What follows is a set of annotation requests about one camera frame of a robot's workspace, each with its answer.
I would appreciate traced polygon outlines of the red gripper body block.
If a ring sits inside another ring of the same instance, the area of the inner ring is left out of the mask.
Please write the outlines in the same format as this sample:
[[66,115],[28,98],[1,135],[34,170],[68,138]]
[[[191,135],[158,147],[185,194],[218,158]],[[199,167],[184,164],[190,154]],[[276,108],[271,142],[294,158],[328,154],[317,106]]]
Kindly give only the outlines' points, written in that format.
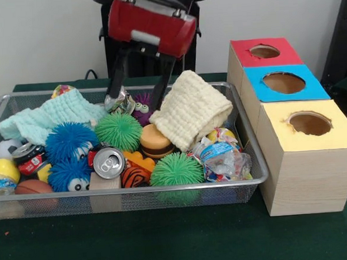
[[150,44],[175,58],[187,53],[196,32],[195,17],[149,0],[113,0],[108,21],[116,41]]

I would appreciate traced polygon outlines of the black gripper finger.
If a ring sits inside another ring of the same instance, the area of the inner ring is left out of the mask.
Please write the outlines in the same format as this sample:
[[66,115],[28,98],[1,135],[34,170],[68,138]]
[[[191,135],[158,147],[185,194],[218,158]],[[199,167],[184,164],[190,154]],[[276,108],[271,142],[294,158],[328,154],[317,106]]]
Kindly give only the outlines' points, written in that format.
[[119,96],[122,83],[124,81],[124,64],[129,54],[129,48],[120,48],[118,55],[116,56],[116,62],[114,65],[114,72],[112,74],[112,80],[110,87],[107,89],[105,103],[113,103]]
[[177,59],[170,55],[157,55],[156,59],[160,60],[163,67],[161,79],[154,86],[151,93],[151,108],[153,111],[158,111],[161,108],[161,103],[164,98],[166,87],[170,81]]

